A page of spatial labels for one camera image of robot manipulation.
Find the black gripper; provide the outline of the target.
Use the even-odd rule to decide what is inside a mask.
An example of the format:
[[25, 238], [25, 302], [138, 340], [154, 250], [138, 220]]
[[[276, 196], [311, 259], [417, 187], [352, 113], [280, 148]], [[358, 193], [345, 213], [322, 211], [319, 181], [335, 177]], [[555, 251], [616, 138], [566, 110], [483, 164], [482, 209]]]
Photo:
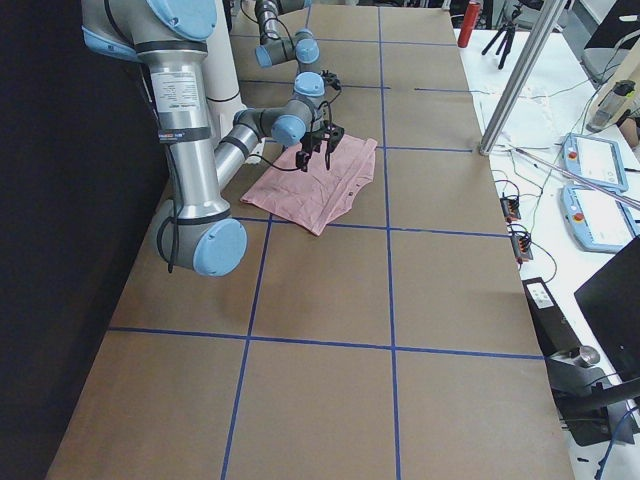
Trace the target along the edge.
[[325, 143], [324, 163], [327, 171], [331, 168], [331, 154], [335, 150], [335, 125], [323, 122], [315, 131], [306, 132], [301, 139], [301, 149], [295, 155], [295, 165], [299, 171], [307, 172], [313, 152], [319, 152], [321, 143]]

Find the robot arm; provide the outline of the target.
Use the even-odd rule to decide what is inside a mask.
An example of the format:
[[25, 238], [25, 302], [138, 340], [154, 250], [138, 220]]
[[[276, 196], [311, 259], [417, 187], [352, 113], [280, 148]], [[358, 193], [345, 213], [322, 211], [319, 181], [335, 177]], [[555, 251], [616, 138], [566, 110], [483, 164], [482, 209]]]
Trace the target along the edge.
[[255, 57], [261, 68], [271, 68], [295, 61], [298, 72], [320, 74], [320, 48], [313, 33], [300, 29], [292, 34], [282, 22], [284, 14], [310, 7], [307, 0], [259, 0], [255, 2], [254, 14], [259, 28], [259, 45]]
[[142, 88], [164, 146], [174, 195], [152, 221], [151, 240], [170, 267], [203, 276], [234, 270], [247, 247], [222, 190], [262, 140], [295, 147], [295, 166], [332, 153], [344, 131], [331, 117], [327, 88], [339, 80], [320, 67], [306, 29], [289, 34], [280, 18], [301, 1], [259, 1], [255, 55], [268, 68], [298, 65], [293, 93], [280, 107], [246, 108], [240, 98], [228, 24], [219, 1], [86, 1], [82, 30], [96, 53], [146, 66]]

